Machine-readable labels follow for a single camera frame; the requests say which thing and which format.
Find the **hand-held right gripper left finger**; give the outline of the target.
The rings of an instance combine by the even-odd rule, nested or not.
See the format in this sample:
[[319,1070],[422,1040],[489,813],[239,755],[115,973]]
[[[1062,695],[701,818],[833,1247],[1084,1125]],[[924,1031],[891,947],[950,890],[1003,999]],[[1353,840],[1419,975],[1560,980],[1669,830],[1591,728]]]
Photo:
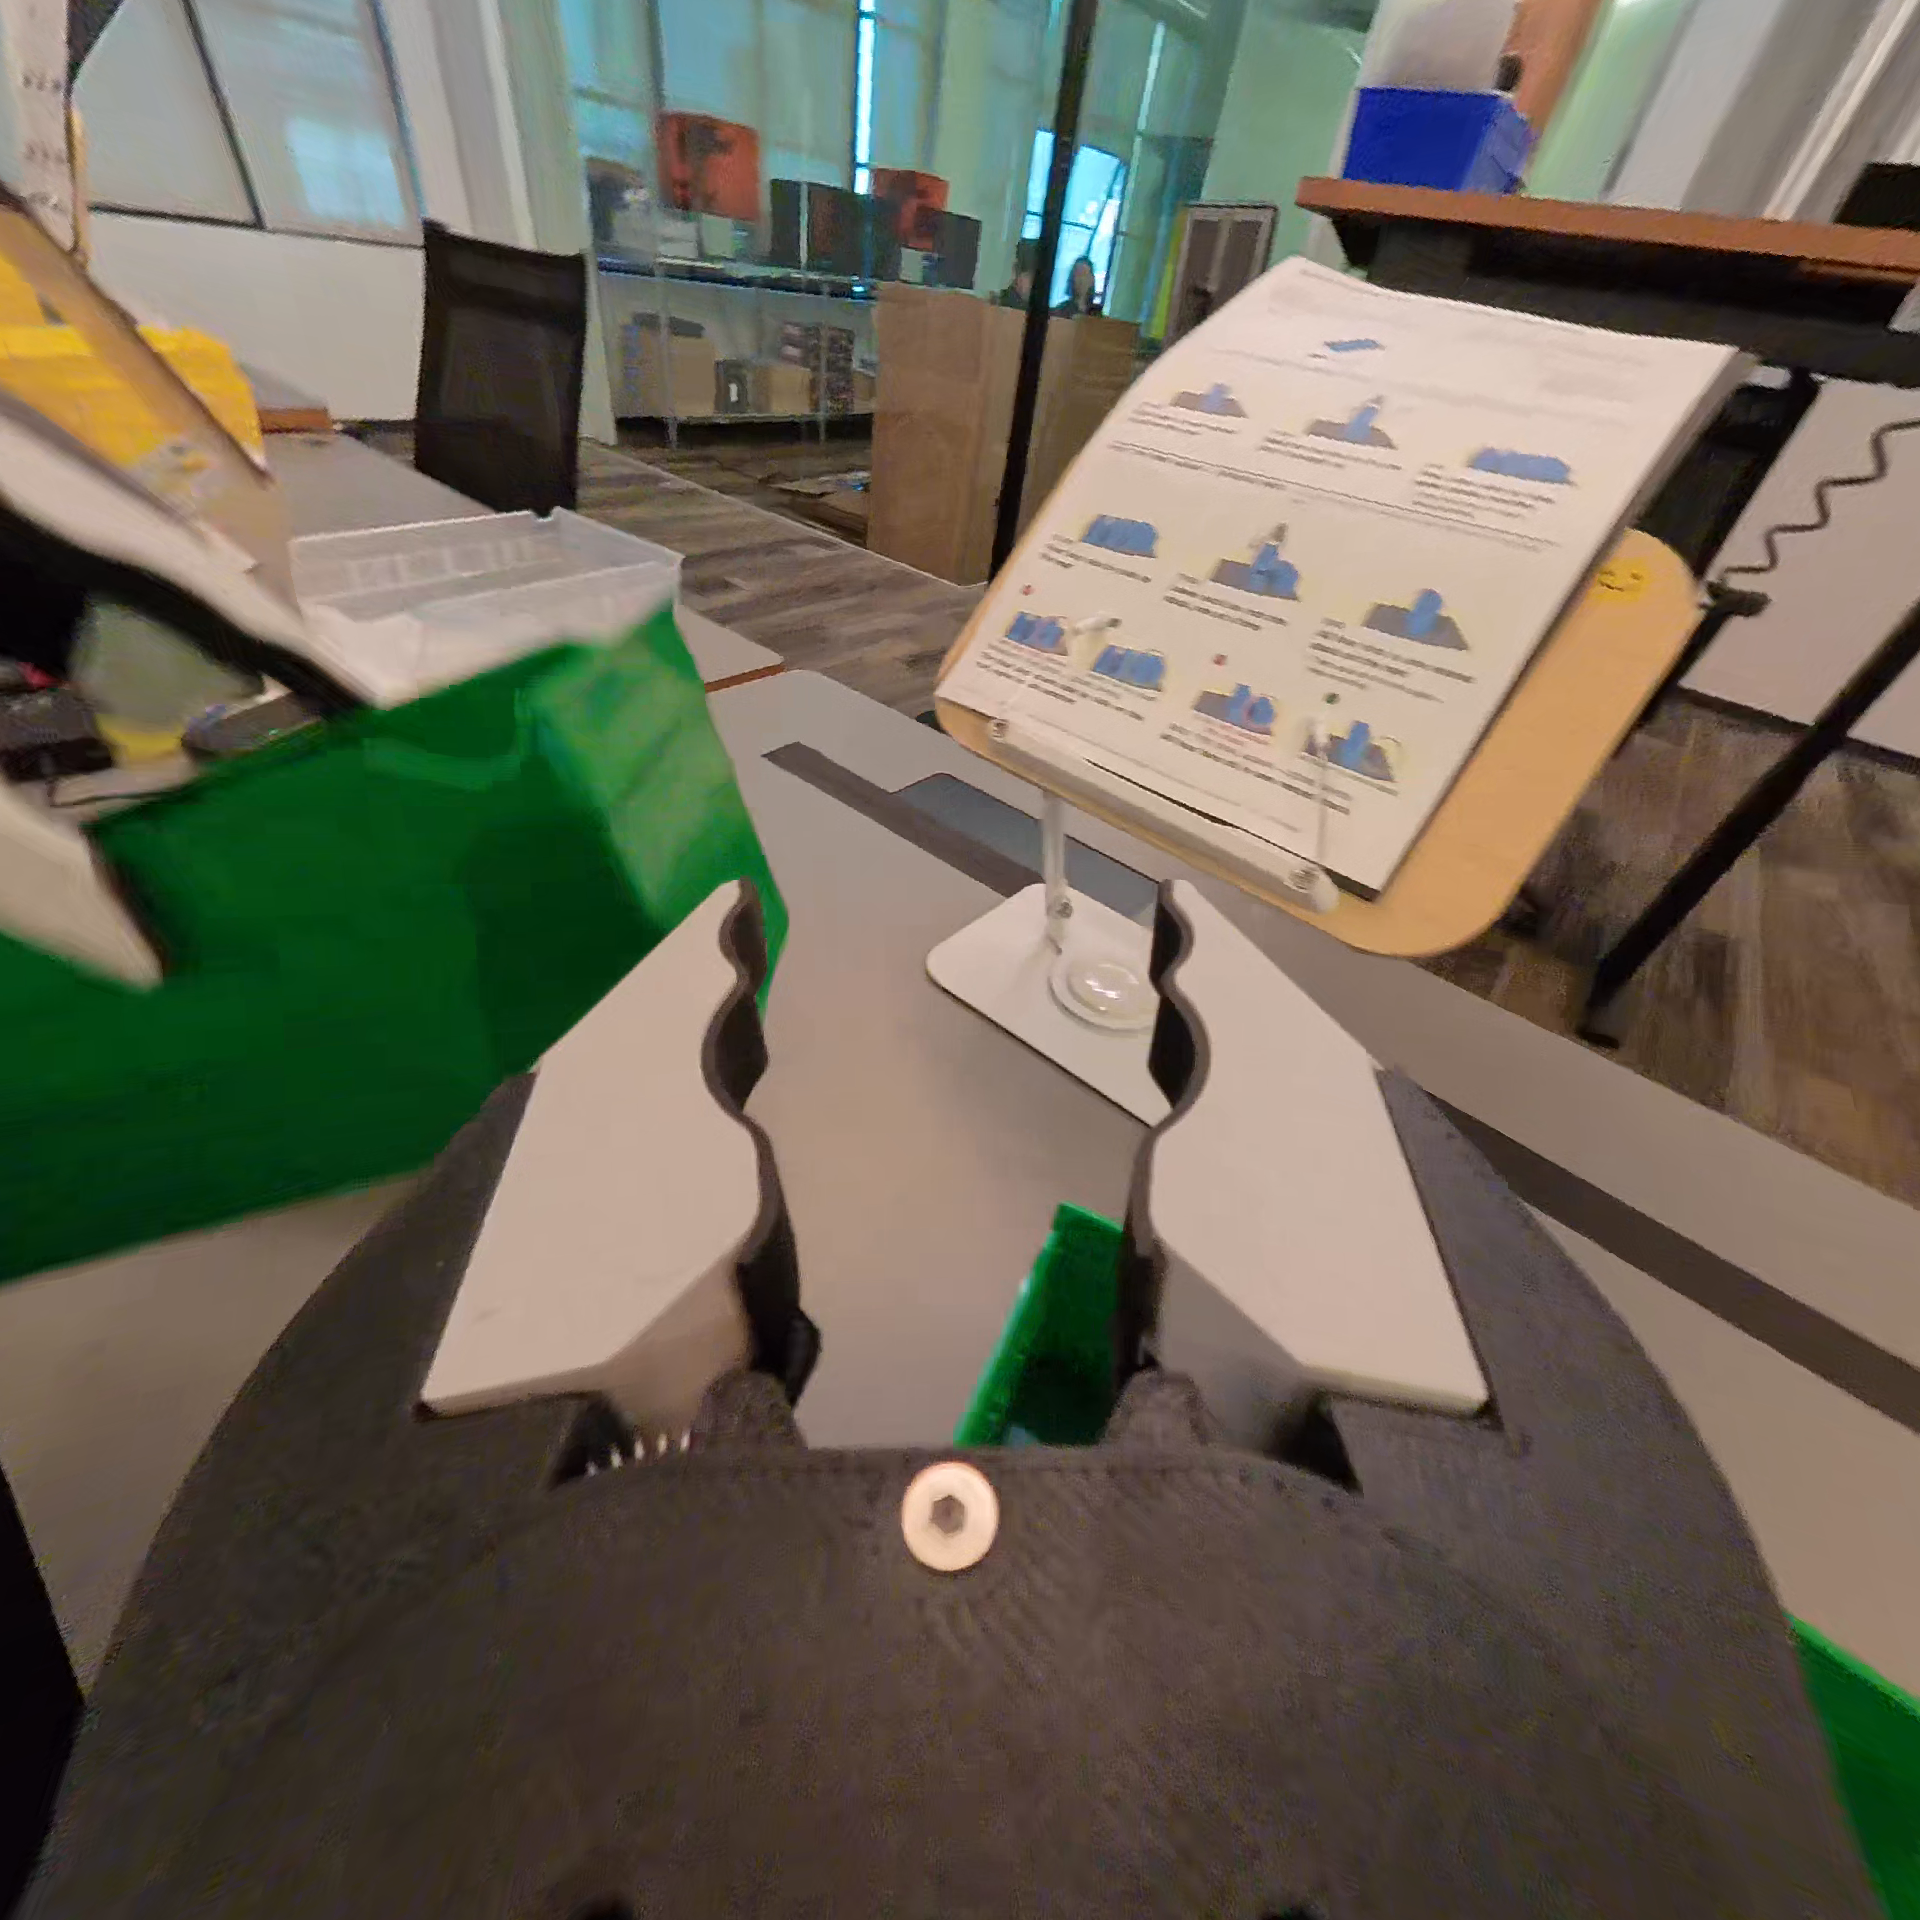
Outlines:
[[421,1405],[589,1397],[695,1423],[758,1376],[796,1405],[820,1358],[766,1075],[758,891],[725,880],[533,1070]]

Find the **green plastic bin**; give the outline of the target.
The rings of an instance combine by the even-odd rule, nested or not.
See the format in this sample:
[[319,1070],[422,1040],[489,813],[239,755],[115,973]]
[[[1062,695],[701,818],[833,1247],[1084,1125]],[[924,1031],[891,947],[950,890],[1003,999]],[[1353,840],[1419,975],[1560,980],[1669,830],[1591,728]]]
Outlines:
[[7,1283],[432,1162],[729,880],[789,928],[676,608],[39,826],[159,973],[4,931]]
[[[1111,1412],[1123,1228],[1060,1204],[952,1431],[965,1450],[1093,1445]],[[1918,1916],[1918,1703],[1811,1623],[1791,1642],[1886,1916]]]

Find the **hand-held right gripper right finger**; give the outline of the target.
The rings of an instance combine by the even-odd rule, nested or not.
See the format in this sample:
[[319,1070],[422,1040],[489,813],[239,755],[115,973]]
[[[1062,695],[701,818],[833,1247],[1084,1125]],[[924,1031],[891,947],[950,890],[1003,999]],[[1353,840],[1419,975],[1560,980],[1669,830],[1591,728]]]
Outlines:
[[1187,880],[1159,890],[1148,980],[1165,1110],[1126,1191],[1116,1379],[1187,1376],[1219,1419],[1301,1419],[1324,1397],[1488,1411],[1367,1046]]

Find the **wooden standing desk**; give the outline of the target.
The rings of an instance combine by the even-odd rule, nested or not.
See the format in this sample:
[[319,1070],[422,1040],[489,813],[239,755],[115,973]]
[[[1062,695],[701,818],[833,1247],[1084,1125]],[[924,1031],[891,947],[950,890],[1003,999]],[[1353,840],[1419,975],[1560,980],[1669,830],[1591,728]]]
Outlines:
[[[1727,400],[1683,470],[1664,483],[1640,527],[1691,532],[1683,560],[1711,560],[1760,480],[1805,421],[1821,381],[1851,380],[1915,394],[1918,238],[1905,229],[1744,220],[1737,215],[1477,194],[1403,182],[1308,175],[1294,203],[1331,222],[1347,262],[1390,291],[1501,306],[1535,318],[1731,346],[1780,391]],[[1833,496],[1875,487],[1891,443],[1913,422],[1877,427],[1865,469],[1820,480],[1813,515],[1761,534],[1761,560],[1710,576],[1703,610],[1649,717],[1735,616],[1766,608],[1765,580],[1782,541],[1821,532]],[[1701,908],[1720,877],[1784,813],[1811,776],[1849,740],[1881,696],[1915,664],[1915,598],[1838,693],[1765,774],[1713,826],[1643,909],[1600,954],[1574,1034],[1615,1048],[1620,1002],[1646,962]]]

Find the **blue box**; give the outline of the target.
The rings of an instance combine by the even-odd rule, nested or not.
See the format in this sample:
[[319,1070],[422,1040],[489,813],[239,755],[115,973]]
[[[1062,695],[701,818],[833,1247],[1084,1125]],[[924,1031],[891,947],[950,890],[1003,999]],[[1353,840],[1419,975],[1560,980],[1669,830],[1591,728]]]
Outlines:
[[1358,86],[1341,179],[1460,194],[1519,189],[1534,127],[1501,91]]

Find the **person's dark clothing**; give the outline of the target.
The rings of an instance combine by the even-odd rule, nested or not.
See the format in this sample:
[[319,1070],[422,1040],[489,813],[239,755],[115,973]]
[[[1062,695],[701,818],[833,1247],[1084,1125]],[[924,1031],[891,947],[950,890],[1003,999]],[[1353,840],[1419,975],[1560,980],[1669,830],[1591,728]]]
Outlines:
[[40,1859],[81,1692],[25,1519],[3,1482],[3,1916]]

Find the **black vertical pole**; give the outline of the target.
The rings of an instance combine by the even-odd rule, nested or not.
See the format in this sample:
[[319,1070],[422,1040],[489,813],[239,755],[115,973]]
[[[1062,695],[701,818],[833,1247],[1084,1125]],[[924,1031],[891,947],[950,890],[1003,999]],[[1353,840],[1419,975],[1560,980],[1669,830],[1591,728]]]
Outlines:
[[997,494],[992,576],[999,576],[1007,558],[1013,558],[1021,525],[1023,483],[1032,447],[1032,432],[1037,426],[1039,383],[1049,339],[1049,285],[1060,253],[1072,155],[1076,151],[1094,35],[1096,2],[1070,2],[1064,6],[1062,61],[1051,109],[1046,189],[1039,215],[1035,276],[1023,306],[1021,349],[1014,373],[1013,410]]

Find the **black office chair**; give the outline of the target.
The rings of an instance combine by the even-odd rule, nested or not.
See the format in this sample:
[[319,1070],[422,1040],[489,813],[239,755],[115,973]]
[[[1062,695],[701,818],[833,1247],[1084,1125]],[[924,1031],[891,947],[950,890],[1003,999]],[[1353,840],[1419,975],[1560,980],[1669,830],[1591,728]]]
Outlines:
[[571,511],[587,260],[422,224],[413,466],[491,511]]

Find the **wooden document board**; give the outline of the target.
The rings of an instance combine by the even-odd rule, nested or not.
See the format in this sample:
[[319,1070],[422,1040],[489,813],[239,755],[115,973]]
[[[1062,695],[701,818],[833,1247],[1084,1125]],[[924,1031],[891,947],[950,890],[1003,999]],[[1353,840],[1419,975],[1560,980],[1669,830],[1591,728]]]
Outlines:
[[1112,774],[1070,767],[1064,750],[1030,750],[1032,724],[999,724],[944,688],[932,709],[963,750],[1344,947],[1405,960],[1449,954],[1515,902],[1696,629],[1699,583],[1686,562],[1643,531],[1620,532],[1605,562],[1619,552],[1649,564],[1655,583],[1625,606],[1584,590],[1374,901],[1337,894],[1312,904],[1280,882],[1273,850],[1260,850],[1248,832],[1207,822],[1174,800],[1126,798]]

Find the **grey cabinet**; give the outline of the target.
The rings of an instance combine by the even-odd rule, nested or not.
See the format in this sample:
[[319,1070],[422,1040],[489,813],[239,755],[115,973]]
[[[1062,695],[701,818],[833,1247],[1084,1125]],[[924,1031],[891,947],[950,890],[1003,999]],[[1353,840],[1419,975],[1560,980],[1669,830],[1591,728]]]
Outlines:
[[1277,203],[1192,202],[1183,208],[1164,342],[1187,335],[1256,280],[1271,259]]

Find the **clear plastic bin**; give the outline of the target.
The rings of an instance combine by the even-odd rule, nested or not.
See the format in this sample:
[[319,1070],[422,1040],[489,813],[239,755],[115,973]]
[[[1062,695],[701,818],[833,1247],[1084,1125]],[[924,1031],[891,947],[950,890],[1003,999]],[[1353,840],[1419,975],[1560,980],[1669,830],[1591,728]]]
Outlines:
[[640,610],[680,590],[683,555],[581,511],[493,511],[299,534],[295,597],[360,622],[517,590],[635,592]]

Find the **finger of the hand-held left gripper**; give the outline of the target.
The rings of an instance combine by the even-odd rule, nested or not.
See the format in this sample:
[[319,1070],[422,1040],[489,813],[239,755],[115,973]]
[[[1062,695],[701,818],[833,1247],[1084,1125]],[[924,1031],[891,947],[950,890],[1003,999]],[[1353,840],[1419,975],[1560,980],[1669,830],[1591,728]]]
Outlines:
[[312,653],[295,597],[270,580],[264,560],[16,397],[4,397],[3,546],[4,568],[25,583],[139,613],[206,660],[281,684],[316,712],[372,709]]
[[134,989],[159,956],[85,830],[3,782],[3,931]]

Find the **cardboard partition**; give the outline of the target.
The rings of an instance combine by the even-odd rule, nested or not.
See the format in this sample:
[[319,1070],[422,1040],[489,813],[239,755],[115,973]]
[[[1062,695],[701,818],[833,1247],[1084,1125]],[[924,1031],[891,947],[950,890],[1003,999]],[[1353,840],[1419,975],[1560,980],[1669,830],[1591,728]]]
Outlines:
[[[952,584],[990,580],[1023,311],[891,284],[875,311],[869,548]],[[1135,380],[1137,325],[1049,320],[1017,527]]]

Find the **storage shelf with boxes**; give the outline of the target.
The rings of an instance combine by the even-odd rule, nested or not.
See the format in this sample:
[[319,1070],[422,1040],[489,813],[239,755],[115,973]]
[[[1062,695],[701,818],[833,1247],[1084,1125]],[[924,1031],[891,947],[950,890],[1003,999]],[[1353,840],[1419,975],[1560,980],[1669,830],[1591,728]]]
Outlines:
[[840,181],[688,109],[656,112],[635,160],[597,146],[582,175],[609,411],[667,443],[869,421],[880,295],[980,291],[984,231],[944,175]]

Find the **instruction sheet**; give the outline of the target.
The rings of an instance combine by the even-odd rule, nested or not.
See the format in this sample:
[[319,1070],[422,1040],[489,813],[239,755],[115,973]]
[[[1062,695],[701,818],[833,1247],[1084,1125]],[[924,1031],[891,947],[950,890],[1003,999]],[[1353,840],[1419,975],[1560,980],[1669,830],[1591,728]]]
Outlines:
[[1377,899],[1751,363],[1285,259],[1103,415],[936,696]]

